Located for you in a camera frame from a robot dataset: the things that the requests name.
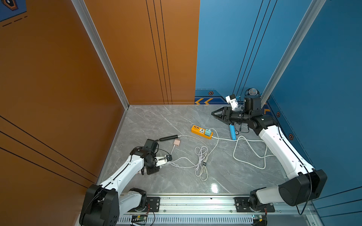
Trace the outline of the teal charger cube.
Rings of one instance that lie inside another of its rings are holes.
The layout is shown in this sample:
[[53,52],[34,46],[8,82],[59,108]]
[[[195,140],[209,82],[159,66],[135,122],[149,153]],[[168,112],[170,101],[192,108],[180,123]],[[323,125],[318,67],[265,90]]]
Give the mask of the teal charger cube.
[[210,129],[206,129],[205,130],[205,135],[207,136],[207,137],[211,137],[212,136],[212,131],[210,130]]

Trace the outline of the black electric toothbrush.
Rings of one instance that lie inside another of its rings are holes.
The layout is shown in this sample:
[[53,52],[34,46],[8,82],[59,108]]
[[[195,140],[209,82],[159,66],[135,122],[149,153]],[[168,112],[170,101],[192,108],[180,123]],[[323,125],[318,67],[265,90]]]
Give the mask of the black electric toothbrush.
[[156,140],[156,142],[162,142],[162,141],[167,141],[167,140],[172,140],[172,139],[177,139],[178,135],[172,135],[172,136],[167,136],[167,137],[162,137]]

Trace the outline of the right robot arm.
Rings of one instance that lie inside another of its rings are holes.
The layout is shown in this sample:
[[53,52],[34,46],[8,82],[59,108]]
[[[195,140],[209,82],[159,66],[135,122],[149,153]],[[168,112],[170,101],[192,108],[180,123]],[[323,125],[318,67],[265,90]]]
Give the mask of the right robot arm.
[[231,127],[246,124],[265,142],[288,178],[281,185],[251,191],[250,209],[254,212],[263,211],[266,205],[275,202],[298,206],[319,198],[327,182],[327,174],[308,163],[284,136],[277,120],[264,114],[260,97],[245,98],[240,111],[237,110],[238,102],[234,95],[227,96],[227,103],[228,107],[215,110],[211,115]]

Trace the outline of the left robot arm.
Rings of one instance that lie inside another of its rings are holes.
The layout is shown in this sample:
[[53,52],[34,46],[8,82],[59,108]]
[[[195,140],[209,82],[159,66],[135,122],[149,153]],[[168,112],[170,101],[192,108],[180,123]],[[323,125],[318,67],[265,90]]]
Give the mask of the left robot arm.
[[158,172],[157,147],[155,140],[147,139],[144,146],[130,152],[126,162],[112,176],[87,189],[79,218],[81,226],[114,226],[128,211],[146,209],[146,191],[132,188],[126,195],[121,193],[138,172],[143,174],[145,169],[147,174]]

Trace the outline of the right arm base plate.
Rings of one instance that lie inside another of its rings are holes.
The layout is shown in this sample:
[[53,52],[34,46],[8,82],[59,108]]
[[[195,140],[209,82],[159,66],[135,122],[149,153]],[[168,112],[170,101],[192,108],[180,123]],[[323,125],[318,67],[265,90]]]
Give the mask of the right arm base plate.
[[275,208],[272,203],[262,204],[259,207],[252,207],[248,197],[235,197],[234,204],[236,212],[267,214],[275,212]]

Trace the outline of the pink charger cube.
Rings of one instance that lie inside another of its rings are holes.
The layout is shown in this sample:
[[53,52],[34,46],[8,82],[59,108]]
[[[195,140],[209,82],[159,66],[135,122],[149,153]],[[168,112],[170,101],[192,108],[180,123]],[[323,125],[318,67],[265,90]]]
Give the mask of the pink charger cube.
[[175,146],[179,146],[180,143],[181,143],[181,141],[180,141],[179,139],[175,139],[174,142],[173,142],[173,144],[174,144]]

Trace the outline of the orange power strip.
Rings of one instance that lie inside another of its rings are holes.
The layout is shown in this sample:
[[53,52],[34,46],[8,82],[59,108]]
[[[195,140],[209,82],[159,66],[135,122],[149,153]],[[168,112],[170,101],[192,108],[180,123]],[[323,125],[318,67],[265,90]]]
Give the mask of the orange power strip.
[[191,128],[191,132],[192,132],[192,133],[194,133],[194,134],[196,134],[196,135],[199,135],[199,136],[201,136],[201,137],[207,138],[207,139],[211,139],[211,138],[213,137],[213,134],[212,134],[211,137],[207,137],[207,136],[205,135],[205,130],[206,130],[206,129],[201,128],[201,127],[196,126],[196,125],[193,125],[192,128]]

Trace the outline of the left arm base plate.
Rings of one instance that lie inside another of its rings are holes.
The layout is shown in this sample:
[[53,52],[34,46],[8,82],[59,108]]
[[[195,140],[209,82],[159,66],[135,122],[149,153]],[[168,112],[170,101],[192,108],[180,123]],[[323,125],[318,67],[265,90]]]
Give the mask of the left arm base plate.
[[145,207],[137,207],[129,210],[128,212],[159,212],[161,198],[158,196],[148,196]]

